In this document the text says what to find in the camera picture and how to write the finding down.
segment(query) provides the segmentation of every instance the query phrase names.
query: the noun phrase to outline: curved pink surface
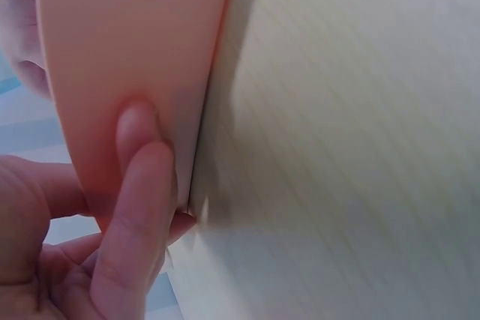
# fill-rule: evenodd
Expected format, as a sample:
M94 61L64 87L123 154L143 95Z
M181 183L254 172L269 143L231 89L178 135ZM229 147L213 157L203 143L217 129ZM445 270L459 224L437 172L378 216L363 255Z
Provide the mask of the curved pink surface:
M153 101L175 144L180 208L226 0L38 0L58 115L92 213L104 230L121 183L115 131L130 96Z

